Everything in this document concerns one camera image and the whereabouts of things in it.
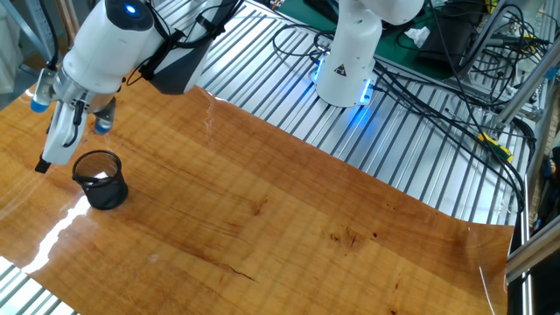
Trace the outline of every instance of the black cup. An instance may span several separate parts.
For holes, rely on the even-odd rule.
[[[80,184],[91,207],[111,210],[129,196],[119,157],[107,150],[93,150],[78,158],[72,179]]]

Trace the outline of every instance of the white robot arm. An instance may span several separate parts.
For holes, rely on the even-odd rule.
[[[424,0],[339,0],[332,50],[318,66],[319,97],[339,107],[368,103],[382,20],[392,25],[407,23],[423,5]]]
[[[110,130],[114,95],[123,77],[135,68],[163,94],[180,95],[200,77],[214,38],[241,6],[242,0],[208,0],[185,34],[170,33],[149,3],[101,0],[78,31],[62,66],[44,69],[31,109],[44,112],[58,101],[41,161],[65,165],[81,140],[88,113],[96,116],[95,132]],[[353,106],[365,97],[373,79],[374,53],[382,19],[408,22],[424,0],[340,0],[339,24],[331,53],[319,65],[317,92],[328,103]]]
[[[200,77],[208,48],[241,1],[209,0],[193,21],[189,40],[169,33],[149,3],[102,0],[87,16],[74,46],[58,71],[44,69],[31,109],[44,112],[58,101],[36,169],[65,165],[80,142],[88,113],[96,115],[95,132],[110,130],[114,95],[135,68],[163,94],[180,95]]]

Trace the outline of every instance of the wood grain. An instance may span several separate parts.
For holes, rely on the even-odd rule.
[[[81,314],[506,313],[511,227],[453,219],[202,89],[124,88],[109,135],[89,121],[46,175],[50,114],[28,104],[0,112],[0,255]],[[99,149],[129,185],[113,211],[71,180]]]

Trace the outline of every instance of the aluminum slat floor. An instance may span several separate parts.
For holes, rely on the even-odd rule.
[[[173,27],[188,30],[191,25],[183,21],[203,6],[204,1],[168,0],[158,10]],[[316,65],[308,57],[273,50],[270,41],[286,24],[291,21],[246,2],[215,40],[198,85],[443,213],[478,223],[514,223],[517,205],[512,189],[392,94],[377,91],[367,106],[354,108],[320,100],[311,79]],[[276,42],[284,51],[308,53],[314,49],[313,36],[290,29]],[[405,74],[397,66],[389,69]],[[434,109],[448,108],[467,119],[466,107],[456,95],[413,80],[401,83]],[[377,87],[387,90],[381,83]],[[489,119],[483,114],[479,113],[480,122]],[[457,130],[448,130],[471,152],[493,162]],[[503,134],[500,142],[514,153],[514,166],[523,175],[528,146],[515,136],[519,130],[506,131],[513,135]]]
[[[78,313],[0,256],[0,314],[77,315]]]

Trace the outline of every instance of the triangle sticker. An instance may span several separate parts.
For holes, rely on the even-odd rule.
[[[347,76],[347,70],[344,68],[344,64],[340,65],[338,68],[334,69],[334,72],[342,76]]]

